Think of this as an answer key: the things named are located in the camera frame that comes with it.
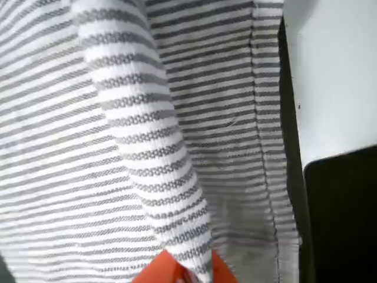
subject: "fabric fold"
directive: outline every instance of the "fabric fold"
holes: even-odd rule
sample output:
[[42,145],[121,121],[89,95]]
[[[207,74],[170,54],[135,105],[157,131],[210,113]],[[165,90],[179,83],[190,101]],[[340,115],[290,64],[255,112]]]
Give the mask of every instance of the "fabric fold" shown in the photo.
[[179,263],[211,282],[207,203],[143,4],[78,0],[71,10],[98,101],[148,223]]

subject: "cotton fabric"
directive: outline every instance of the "cotton fabric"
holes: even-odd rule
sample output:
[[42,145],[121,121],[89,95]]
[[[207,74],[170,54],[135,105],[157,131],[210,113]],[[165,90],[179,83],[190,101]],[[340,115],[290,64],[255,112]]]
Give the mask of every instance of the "cotton fabric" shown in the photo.
[[298,282],[281,1],[0,2],[0,252],[17,282]]

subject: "striped shirt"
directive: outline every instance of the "striped shirt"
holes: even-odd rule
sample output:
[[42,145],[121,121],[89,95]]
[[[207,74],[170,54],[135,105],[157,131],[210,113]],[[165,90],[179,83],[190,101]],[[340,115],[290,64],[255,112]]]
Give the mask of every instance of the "striped shirt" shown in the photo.
[[298,282],[282,0],[1,0],[0,253],[16,282]]

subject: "textured fabric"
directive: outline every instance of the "textured fabric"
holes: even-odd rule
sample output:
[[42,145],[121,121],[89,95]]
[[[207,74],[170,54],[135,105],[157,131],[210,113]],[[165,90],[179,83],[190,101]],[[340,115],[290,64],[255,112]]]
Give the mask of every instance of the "textured fabric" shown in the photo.
[[281,16],[278,0],[0,1],[17,282],[130,282],[162,249],[210,282],[211,247],[240,282],[298,282]]

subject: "black panel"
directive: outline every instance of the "black panel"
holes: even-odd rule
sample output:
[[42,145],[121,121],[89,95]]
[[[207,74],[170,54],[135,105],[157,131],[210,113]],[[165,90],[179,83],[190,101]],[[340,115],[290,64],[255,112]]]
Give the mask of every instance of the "black panel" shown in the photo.
[[305,170],[318,283],[375,282],[377,146]]

